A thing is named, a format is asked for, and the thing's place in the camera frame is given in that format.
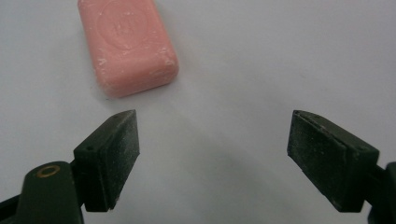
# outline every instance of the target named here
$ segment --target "white table surface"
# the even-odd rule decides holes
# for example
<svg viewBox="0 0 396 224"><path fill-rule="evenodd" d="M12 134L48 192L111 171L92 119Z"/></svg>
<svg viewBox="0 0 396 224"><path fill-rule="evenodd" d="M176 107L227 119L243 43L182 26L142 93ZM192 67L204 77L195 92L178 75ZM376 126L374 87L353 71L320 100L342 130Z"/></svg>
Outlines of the white table surface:
<svg viewBox="0 0 396 224"><path fill-rule="evenodd" d="M287 156L293 109L396 161L396 2L157 0L180 61L170 85L108 100L77 2L0 2L0 200L109 116L136 109L141 155L90 223L367 223Z"/></svg>

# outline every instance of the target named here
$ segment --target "bar of soap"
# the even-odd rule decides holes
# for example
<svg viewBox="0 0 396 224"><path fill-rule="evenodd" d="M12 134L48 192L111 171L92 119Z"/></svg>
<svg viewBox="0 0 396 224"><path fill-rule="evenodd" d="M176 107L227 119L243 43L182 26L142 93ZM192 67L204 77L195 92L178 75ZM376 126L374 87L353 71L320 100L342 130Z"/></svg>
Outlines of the bar of soap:
<svg viewBox="0 0 396 224"><path fill-rule="evenodd" d="M78 0L97 82L110 97L170 83L175 51L152 0Z"/></svg>

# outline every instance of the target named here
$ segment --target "black rubber pad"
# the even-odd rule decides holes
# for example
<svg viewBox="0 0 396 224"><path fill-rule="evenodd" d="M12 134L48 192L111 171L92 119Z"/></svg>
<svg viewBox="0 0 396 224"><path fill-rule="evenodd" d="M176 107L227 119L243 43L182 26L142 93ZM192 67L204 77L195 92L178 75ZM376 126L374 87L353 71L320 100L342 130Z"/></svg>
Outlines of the black rubber pad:
<svg viewBox="0 0 396 224"><path fill-rule="evenodd" d="M339 212L359 212L379 151L329 120L294 111L289 156Z"/></svg>

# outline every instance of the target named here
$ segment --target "rubber gripper pad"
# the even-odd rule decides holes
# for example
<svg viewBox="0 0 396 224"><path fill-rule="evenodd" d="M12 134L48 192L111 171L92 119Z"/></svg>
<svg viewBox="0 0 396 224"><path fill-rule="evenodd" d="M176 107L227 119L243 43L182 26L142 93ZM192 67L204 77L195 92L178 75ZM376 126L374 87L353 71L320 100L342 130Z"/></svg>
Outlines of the rubber gripper pad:
<svg viewBox="0 0 396 224"><path fill-rule="evenodd" d="M339 212L361 210L377 149L321 116L294 111L288 154Z"/></svg>
<svg viewBox="0 0 396 224"><path fill-rule="evenodd" d="M74 150L74 155L86 210L113 209L139 155L135 111L110 117Z"/></svg>

